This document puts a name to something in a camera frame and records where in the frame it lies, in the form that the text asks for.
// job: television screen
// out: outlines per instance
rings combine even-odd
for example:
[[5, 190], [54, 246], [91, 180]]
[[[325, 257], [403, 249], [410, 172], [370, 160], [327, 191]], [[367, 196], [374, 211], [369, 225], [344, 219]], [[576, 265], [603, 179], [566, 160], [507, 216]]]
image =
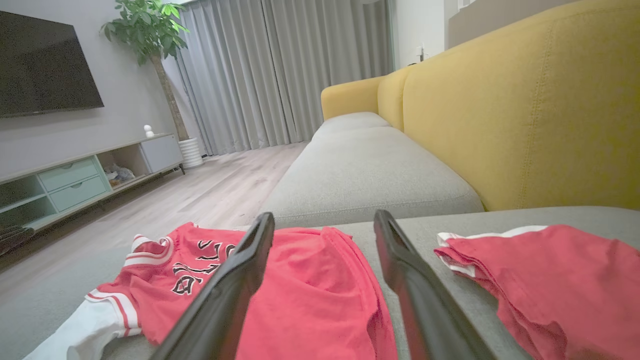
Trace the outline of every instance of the television screen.
[[103, 106], [73, 26], [0, 12], [0, 117]]

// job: gray sofa cushion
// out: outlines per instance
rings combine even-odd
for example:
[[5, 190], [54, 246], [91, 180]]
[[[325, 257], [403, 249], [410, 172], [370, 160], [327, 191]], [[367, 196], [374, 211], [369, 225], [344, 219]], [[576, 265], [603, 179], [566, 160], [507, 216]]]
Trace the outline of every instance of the gray sofa cushion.
[[375, 113], [351, 113], [332, 117], [323, 122], [316, 131], [313, 139], [324, 136], [331, 136], [335, 133], [342, 133], [350, 130], [367, 129], [368, 127], [391, 126], [389, 123]]
[[[479, 286], [452, 274], [433, 254], [436, 234], [451, 232], [468, 236], [501, 233], [525, 225], [568, 224], [606, 238], [617, 238], [640, 248], [640, 212], [601, 207], [541, 208], [491, 213], [447, 215], [398, 220], [422, 257], [480, 330], [498, 359], [528, 359], [495, 315], [497, 302]], [[373, 223], [346, 224], [338, 229], [353, 236], [376, 274], [396, 333], [401, 360], [410, 359], [398, 299], [382, 277]], [[51, 276], [23, 296], [0, 305], [2, 359], [19, 360], [51, 335], [96, 285], [112, 281], [120, 271], [129, 248], [113, 249], [85, 257]], [[116, 339], [105, 348], [103, 359], [148, 359], [153, 353], [143, 336]]]
[[396, 218], [484, 211], [460, 176], [386, 126], [313, 139], [262, 206], [277, 227], [370, 221], [378, 208]]
[[[470, 279], [454, 275], [433, 254], [433, 249], [437, 246], [437, 233], [448, 232], [469, 236], [482, 233], [503, 233], [525, 225], [567, 224], [605, 238], [619, 239], [640, 249], [640, 238], [638, 237], [640, 212], [618, 208], [584, 206], [493, 211], [407, 218], [398, 220], [398, 224], [456, 299], [499, 360], [531, 359], [531, 357], [515, 342], [498, 319], [496, 315], [498, 303], [495, 298]], [[380, 282], [391, 313], [399, 358], [410, 359], [398, 298], [382, 277], [373, 223], [346, 224], [339, 225], [337, 228], [346, 234], [353, 235], [353, 240], [369, 260], [369, 264]]]

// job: red clothing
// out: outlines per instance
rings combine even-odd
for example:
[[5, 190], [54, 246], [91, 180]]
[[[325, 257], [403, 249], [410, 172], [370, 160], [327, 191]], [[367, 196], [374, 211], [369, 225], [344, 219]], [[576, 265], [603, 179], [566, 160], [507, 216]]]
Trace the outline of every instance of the red clothing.
[[[158, 344], [243, 236], [192, 223], [160, 242], [137, 236], [116, 280], [87, 300], [108, 298], [124, 336], [142, 331]], [[329, 227], [275, 231], [236, 357], [258, 358], [397, 359], [380, 286], [349, 236]]]
[[534, 358], [640, 359], [638, 250], [567, 225], [446, 242], [435, 253], [470, 269]]

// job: curtain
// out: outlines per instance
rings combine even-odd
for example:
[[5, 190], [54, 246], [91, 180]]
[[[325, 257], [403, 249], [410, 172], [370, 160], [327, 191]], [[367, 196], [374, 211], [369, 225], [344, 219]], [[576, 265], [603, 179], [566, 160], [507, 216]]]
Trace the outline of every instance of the curtain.
[[185, 4], [182, 80], [208, 154], [308, 141], [330, 85], [392, 70], [384, 1]]

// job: white cabinet door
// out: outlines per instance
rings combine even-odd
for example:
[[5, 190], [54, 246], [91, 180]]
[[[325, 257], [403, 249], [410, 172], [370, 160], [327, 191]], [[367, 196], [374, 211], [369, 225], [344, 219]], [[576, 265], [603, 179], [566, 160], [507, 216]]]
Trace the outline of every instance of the white cabinet door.
[[175, 135], [167, 135], [140, 143], [149, 170], [158, 172], [182, 163], [182, 153]]

